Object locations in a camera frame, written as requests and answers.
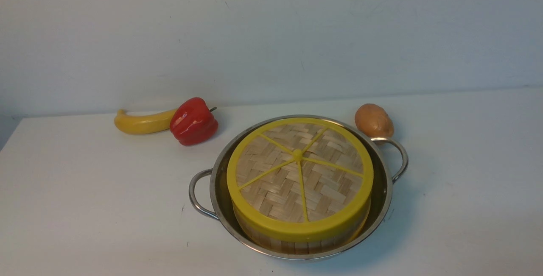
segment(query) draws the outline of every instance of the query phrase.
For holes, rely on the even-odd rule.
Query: toy vegetable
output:
[[[219,128],[202,98],[191,98],[183,103],[170,121],[170,131],[182,145],[192,146],[208,140]]]
[[[355,114],[357,129],[369,137],[391,137],[394,124],[383,108],[368,103],[361,106]]]

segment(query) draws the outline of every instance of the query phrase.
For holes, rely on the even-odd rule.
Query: white wall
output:
[[[543,0],[0,0],[0,113],[543,85]]]

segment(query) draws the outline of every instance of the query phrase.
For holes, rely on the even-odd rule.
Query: toy banana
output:
[[[159,112],[158,114],[146,116],[126,115],[124,110],[118,110],[115,116],[115,126],[127,134],[149,134],[169,129],[174,110]]]

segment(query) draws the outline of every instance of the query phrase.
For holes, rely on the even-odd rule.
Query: pot handle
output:
[[[197,212],[200,212],[200,214],[219,220],[219,217],[217,217],[217,214],[215,212],[212,212],[211,210],[205,209],[198,203],[198,200],[196,199],[196,195],[194,194],[194,187],[196,187],[196,183],[203,177],[210,176],[213,169],[207,169],[199,172],[196,174],[191,180],[190,184],[188,184],[188,197],[190,198],[190,203],[192,204],[192,207],[196,209]]]
[[[407,164],[409,164],[409,157],[407,156],[407,152],[405,150],[405,148],[403,148],[402,145],[400,145],[399,142],[395,141],[394,139],[390,138],[390,137],[373,137],[372,138],[372,141],[373,142],[386,142],[386,143],[390,143],[392,146],[396,147],[396,149],[398,149],[400,151],[400,154],[402,156],[402,166],[400,167],[400,169],[398,170],[398,172],[396,172],[396,174],[394,174],[392,176],[392,183],[396,183],[396,181],[402,176],[402,174],[406,171],[407,169]]]

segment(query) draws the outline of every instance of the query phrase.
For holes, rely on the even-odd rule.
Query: plastic fruit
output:
[[[357,129],[369,137],[391,137],[394,124],[383,108],[368,103],[361,106],[355,114]]]
[[[219,128],[211,110],[202,98],[191,98],[183,103],[169,123],[175,139],[183,146],[192,146],[208,140]]]
[[[177,110],[169,110],[146,116],[126,115],[124,110],[118,110],[115,116],[115,126],[127,134],[150,134],[169,129],[171,118]]]

